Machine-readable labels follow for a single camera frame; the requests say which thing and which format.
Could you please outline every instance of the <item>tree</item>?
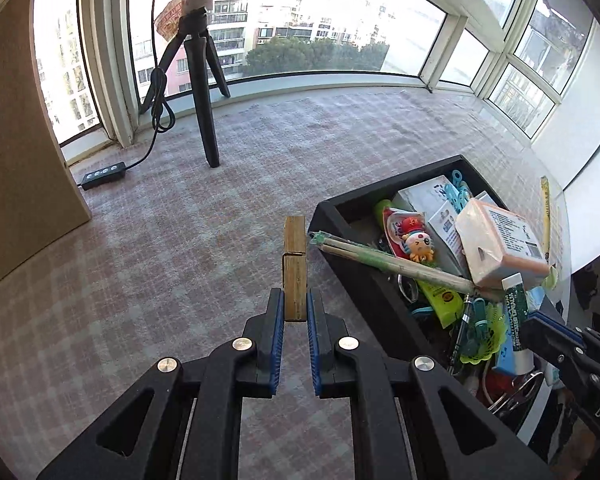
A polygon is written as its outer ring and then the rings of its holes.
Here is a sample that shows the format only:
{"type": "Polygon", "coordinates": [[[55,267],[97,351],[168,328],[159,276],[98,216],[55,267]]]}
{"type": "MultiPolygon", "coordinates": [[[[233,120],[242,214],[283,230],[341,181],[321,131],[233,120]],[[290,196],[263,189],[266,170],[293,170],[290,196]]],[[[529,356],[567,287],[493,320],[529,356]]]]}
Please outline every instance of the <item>tree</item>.
{"type": "Polygon", "coordinates": [[[368,44],[358,49],[331,40],[306,43],[297,38],[273,38],[247,53],[244,75],[264,75],[308,70],[373,70],[382,68],[389,46],[368,44]]]}

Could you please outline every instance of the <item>checkered carpet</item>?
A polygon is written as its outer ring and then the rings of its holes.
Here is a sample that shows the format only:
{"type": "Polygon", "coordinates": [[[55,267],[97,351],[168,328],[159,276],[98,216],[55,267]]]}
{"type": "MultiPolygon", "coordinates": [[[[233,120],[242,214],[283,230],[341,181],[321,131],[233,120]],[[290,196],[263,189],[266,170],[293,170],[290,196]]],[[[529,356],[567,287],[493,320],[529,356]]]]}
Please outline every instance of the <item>checkered carpet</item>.
{"type": "MultiPolygon", "coordinates": [[[[263,312],[281,284],[286,215],[309,221],[320,200],[461,153],[541,232],[542,167],[472,96],[306,92],[216,116],[220,168],[195,117],[178,120],[124,180],[84,193],[91,222],[0,282],[0,455],[18,478],[160,357],[205,356],[263,312]]],[[[146,148],[110,148],[76,174],[146,148]]],[[[553,215],[560,254],[568,237],[553,215]]],[[[372,342],[318,251],[308,257],[326,310],[372,342]]],[[[239,477],[353,478],[349,424],[346,401],[314,397],[306,327],[287,325],[278,395],[244,402],[239,477]]]]}

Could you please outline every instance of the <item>black cable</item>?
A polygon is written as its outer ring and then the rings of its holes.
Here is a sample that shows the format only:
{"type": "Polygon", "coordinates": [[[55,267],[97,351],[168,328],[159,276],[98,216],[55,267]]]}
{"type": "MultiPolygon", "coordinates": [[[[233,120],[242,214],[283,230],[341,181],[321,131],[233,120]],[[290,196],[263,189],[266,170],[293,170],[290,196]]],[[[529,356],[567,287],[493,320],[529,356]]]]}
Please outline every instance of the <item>black cable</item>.
{"type": "Polygon", "coordinates": [[[158,54],[155,51],[155,29],[154,29],[155,0],[151,0],[151,47],[154,51],[154,67],[158,66],[158,54]]]}
{"type": "Polygon", "coordinates": [[[176,116],[164,97],[164,93],[167,89],[167,75],[164,73],[164,70],[158,66],[158,54],[155,49],[154,15],[155,0],[151,0],[151,48],[154,53],[154,69],[151,72],[151,85],[155,88],[155,98],[151,106],[151,124],[154,127],[154,138],[151,140],[151,145],[144,154],[144,157],[127,166],[127,171],[140,164],[149,156],[149,153],[151,153],[151,150],[154,148],[155,138],[158,136],[158,133],[163,134],[164,132],[171,130],[176,123],[176,116]],[[162,117],[162,112],[165,108],[169,115],[169,123],[166,126],[162,126],[160,124],[160,118],[162,117]]]}
{"type": "Polygon", "coordinates": [[[151,106],[151,124],[154,127],[154,138],[151,141],[149,149],[144,154],[144,157],[127,166],[127,171],[140,164],[149,156],[149,153],[151,153],[151,150],[154,148],[155,138],[158,136],[159,132],[161,134],[168,132],[176,123],[176,116],[164,97],[164,92],[167,89],[167,75],[159,66],[154,68],[154,70],[151,72],[151,84],[155,86],[155,98],[151,106]],[[169,123],[166,126],[162,126],[160,124],[160,118],[162,117],[162,111],[165,108],[167,109],[167,114],[169,115],[169,123]]]}

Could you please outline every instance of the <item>toy figurine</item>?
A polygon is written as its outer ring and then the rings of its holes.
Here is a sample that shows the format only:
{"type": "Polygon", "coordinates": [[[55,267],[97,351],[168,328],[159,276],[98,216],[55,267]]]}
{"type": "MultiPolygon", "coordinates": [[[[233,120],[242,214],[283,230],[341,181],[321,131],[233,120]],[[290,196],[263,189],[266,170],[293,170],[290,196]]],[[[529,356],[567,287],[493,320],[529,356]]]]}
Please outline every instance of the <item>toy figurine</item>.
{"type": "Polygon", "coordinates": [[[402,250],[412,262],[433,261],[433,243],[419,218],[405,218],[400,224],[400,230],[404,233],[401,237],[402,250]]]}

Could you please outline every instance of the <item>pen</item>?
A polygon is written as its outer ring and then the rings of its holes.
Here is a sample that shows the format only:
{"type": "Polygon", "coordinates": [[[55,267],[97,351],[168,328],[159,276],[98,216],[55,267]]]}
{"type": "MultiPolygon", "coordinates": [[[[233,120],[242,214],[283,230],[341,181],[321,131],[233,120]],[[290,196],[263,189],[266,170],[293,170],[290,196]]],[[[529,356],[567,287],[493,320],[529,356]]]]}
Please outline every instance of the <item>pen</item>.
{"type": "Polygon", "coordinates": [[[473,306],[474,303],[471,300],[471,296],[467,294],[464,297],[464,311],[462,312],[462,317],[460,318],[460,329],[458,330],[458,338],[456,338],[456,344],[451,354],[451,359],[449,359],[449,366],[446,369],[446,371],[449,373],[452,373],[454,368],[456,367],[456,362],[458,361],[458,357],[460,355],[460,347],[462,345],[462,340],[464,339],[466,331],[469,328],[469,320],[471,319],[471,309],[473,306]]]}

